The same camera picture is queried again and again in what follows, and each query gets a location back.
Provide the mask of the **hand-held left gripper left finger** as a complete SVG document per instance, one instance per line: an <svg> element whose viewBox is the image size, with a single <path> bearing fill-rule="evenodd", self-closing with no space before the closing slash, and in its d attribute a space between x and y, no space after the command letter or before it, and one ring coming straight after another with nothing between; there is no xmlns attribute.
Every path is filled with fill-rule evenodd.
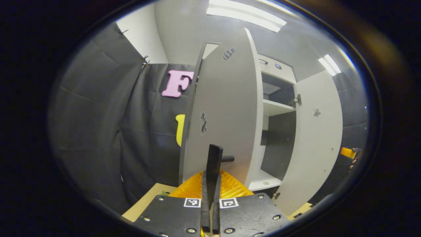
<svg viewBox="0 0 421 237"><path fill-rule="evenodd" d="M169 195L154 196L134 224L151 237L204 237L210 225L205 176L200 171Z"/></svg>

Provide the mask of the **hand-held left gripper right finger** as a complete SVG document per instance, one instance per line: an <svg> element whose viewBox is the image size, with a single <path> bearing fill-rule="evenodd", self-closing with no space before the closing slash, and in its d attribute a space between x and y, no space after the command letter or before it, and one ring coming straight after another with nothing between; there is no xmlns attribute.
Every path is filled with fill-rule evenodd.
<svg viewBox="0 0 421 237"><path fill-rule="evenodd" d="M226 171L220 172L212 232L220 237L260 237L289 223L266 193L253 193Z"/></svg>

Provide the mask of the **grey cabinet door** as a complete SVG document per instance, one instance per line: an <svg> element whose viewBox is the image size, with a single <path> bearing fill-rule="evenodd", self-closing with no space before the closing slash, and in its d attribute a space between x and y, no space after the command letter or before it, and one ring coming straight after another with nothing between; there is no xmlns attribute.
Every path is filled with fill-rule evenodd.
<svg viewBox="0 0 421 237"><path fill-rule="evenodd" d="M248 187L256 170L263 125L262 77L247 28L234 30L207 56L201 52L184 123L179 184L206 169L209 146L233 162L221 164Z"/></svg>
<svg viewBox="0 0 421 237"><path fill-rule="evenodd" d="M343 117L338 91L327 71L294 84L296 136L293 152L275 205L290 216L309 201L327 180L341 147Z"/></svg>

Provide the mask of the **grey double-door shoe cabinet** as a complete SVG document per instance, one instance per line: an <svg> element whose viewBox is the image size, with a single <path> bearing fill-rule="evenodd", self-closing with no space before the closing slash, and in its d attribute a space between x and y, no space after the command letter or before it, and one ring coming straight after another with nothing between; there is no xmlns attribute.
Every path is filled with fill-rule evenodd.
<svg viewBox="0 0 421 237"><path fill-rule="evenodd" d="M207 42L204 56L219 43ZM296 105L293 84L262 73L263 125L256 170L248 189L252 192L277 193L286 174L296 136Z"/></svg>

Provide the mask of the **grey cabinet drawer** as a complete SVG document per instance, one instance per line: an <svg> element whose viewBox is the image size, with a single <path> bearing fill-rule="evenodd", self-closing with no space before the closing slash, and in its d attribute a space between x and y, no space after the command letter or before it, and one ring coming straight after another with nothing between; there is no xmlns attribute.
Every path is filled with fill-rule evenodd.
<svg viewBox="0 0 421 237"><path fill-rule="evenodd" d="M262 73L289 84L296 83L296 77L291 66L262 54L258 54L258 62Z"/></svg>

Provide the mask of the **short ceiling light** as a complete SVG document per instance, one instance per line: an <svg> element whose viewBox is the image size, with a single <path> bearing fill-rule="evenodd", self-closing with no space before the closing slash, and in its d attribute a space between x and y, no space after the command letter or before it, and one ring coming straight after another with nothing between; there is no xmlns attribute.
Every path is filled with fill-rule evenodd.
<svg viewBox="0 0 421 237"><path fill-rule="evenodd" d="M326 54L324 57L318 59L318 62L327 70L331 76L342 73L338 65L329 54Z"/></svg>

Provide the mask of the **black backdrop cloth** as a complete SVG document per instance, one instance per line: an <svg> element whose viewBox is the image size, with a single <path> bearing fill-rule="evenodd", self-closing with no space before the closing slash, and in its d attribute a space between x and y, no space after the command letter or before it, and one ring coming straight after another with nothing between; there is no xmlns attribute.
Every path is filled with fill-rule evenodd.
<svg viewBox="0 0 421 237"><path fill-rule="evenodd" d="M194 90L194 72L207 42L219 43L244 26L182 27L166 37L176 57L141 68L141 55L114 23L75 54L49 110L54 152L78 188L116 213L129 210L156 183L178 186L183 123ZM255 46L273 33L248 29ZM369 106L352 66L332 76L341 102L341 146L364 147ZM312 198L332 192L347 175L338 161Z"/></svg>

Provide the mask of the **long ceiling light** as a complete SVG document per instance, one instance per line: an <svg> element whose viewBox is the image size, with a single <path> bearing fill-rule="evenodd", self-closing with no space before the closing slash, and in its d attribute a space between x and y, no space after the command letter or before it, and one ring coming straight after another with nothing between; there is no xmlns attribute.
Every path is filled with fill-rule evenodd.
<svg viewBox="0 0 421 237"><path fill-rule="evenodd" d="M248 22L278 33L287 21L257 7L233 0L209 0L207 15Z"/></svg>

